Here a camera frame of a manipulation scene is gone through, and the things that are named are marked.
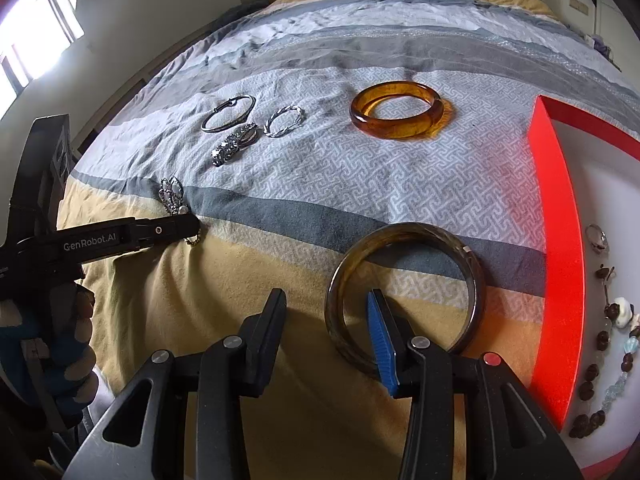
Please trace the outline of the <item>left hand blue white glove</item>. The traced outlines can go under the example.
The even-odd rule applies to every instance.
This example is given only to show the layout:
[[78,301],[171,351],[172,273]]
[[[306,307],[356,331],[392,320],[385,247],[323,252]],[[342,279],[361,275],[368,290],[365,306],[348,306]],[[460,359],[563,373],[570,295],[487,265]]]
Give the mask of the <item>left hand blue white glove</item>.
[[80,423],[99,381],[90,347],[93,292],[76,283],[55,287],[38,312],[61,328],[39,326],[14,301],[1,301],[1,381],[54,432]]

